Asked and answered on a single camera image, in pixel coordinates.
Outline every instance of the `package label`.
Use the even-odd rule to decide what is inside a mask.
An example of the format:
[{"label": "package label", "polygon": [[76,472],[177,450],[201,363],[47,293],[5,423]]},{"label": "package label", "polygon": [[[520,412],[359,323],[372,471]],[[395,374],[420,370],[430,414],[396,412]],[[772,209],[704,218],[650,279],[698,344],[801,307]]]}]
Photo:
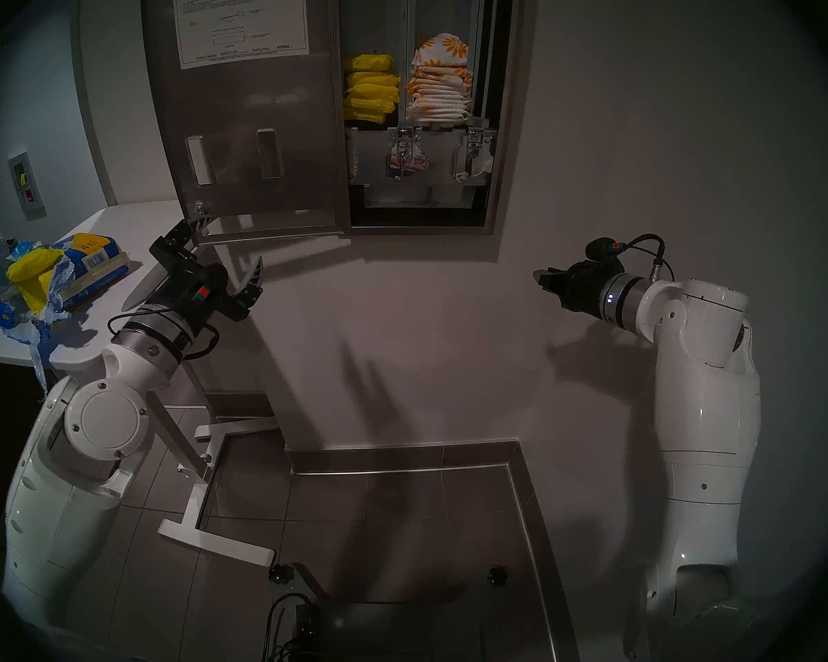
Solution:
[{"label": "package label", "polygon": [[306,0],[175,0],[181,68],[310,53]]}]

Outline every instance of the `yellow package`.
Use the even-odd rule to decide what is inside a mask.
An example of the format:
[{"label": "yellow package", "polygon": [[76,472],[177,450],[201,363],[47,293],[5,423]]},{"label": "yellow package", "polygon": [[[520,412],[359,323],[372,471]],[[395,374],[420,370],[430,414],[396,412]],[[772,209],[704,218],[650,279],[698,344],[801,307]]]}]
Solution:
[{"label": "yellow package", "polygon": [[343,69],[349,71],[388,71],[393,64],[389,54],[359,54],[357,57],[343,57]]},{"label": "yellow package", "polygon": [[375,113],[392,113],[395,104],[386,99],[365,99],[355,95],[348,96],[343,100],[344,106],[351,106],[353,109],[373,111]]},{"label": "yellow package", "polygon": [[364,99],[383,99],[386,101],[399,101],[399,88],[387,87],[386,85],[371,85],[367,82],[360,82],[353,85],[349,90],[350,94]]},{"label": "yellow package", "polygon": [[344,120],[367,120],[372,123],[383,123],[387,119],[385,114],[363,111],[351,106],[343,107],[343,118]]},{"label": "yellow package", "polygon": [[386,85],[388,87],[398,87],[399,76],[391,73],[383,73],[380,71],[361,71],[359,73],[350,73],[347,76],[347,84],[352,86],[360,82],[367,82],[372,85]]}]

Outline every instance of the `stand leg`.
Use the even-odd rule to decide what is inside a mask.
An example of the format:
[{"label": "stand leg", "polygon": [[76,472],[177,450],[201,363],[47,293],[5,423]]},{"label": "stand leg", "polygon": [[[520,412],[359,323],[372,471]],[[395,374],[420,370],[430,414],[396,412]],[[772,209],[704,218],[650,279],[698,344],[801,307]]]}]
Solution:
[{"label": "stand leg", "polygon": [[[187,508],[184,510],[184,518],[181,520],[181,523],[172,522],[171,520],[163,520],[159,528],[159,533],[162,534],[162,536],[167,536],[175,541],[192,545],[200,550],[208,551],[209,553],[226,555],[228,558],[250,562],[255,565],[261,565],[262,567],[269,567],[273,564],[273,558],[276,555],[276,551],[272,548],[263,548],[259,545],[247,544],[242,541],[234,541],[233,539],[225,539],[224,536],[210,534],[207,531],[198,529],[197,527],[199,525],[199,520],[202,517],[202,511],[208,496],[208,489],[212,483],[212,479],[214,478],[214,469],[220,459],[220,451],[224,446],[224,440],[226,440],[228,436],[232,436],[234,434],[264,432],[277,428],[278,426],[275,418],[254,418],[248,420],[237,420],[235,422],[203,424],[202,426],[198,426],[196,432],[197,440],[209,440],[205,455],[203,455],[202,458],[198,458],[200,462],[203,462],[204,465],[206,465],[207,472],[206,474],[200,476],[196,470],[193,470],[193,489],[190,491],[190,498],[187,501]],[[184,443],[187,444],[191,450],[193,449],[187,439],[184,439]],[[183,463],[179,464],[178,468],[187,471]]]}]

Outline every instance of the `open cabinet door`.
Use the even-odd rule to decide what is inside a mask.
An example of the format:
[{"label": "open cabinet door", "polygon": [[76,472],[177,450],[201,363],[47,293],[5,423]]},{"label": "open cabinet door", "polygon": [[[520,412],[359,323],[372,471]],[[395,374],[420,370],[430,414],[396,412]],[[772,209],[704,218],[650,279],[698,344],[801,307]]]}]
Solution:
[{"label": "open cabinet door", "polygon": [[337,0],[142,0],[162,142],[200,244],[349,218]]}]

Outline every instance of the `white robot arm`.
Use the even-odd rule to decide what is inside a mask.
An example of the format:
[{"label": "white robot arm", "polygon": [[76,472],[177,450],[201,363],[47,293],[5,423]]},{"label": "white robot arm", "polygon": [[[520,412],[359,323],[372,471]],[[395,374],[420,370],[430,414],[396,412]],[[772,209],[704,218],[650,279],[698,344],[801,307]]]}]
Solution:
[{"label": "white robot arm", "polygon": [[[115,319],[128,318],[102,352],[106,376],[84,386],[72,377],[56,384],[23,450],[6,501],[3,594],[35,624],[61,624],[70,589],[98,556],[154,432],[199,479],[211,474],[208,461],[179,432],[167,432],[165,410],[148,393],[168,386],[182,360],[217,344],[208,324],[213,313],[234,321],[247,317],[261,292],[262,264],[258,260],[231,296],[227,270],[200,265],[184,248],[192,235],[182,221],[156,239],[150,251],[167,275],[138,310]],[[212,341],[191,353],[203,329],[211,330]],[[56,460],[59,437],[85,458],[114,462],[109,479],[89,479]]]},{"label": "white robot arm", "polygon": [[[660,242],[651,279],[626,273],[617,258],[646,239]],[[534,273],[565,308],[658,349],[654,424],[668,487],[660,551],[636,608],[642,651],[674,620],[733,595],[739,506],[760,429],[748,298],[710,282],[657,281],[663,253],[655,235],[602,238],[586,247],[589,260]]]}]

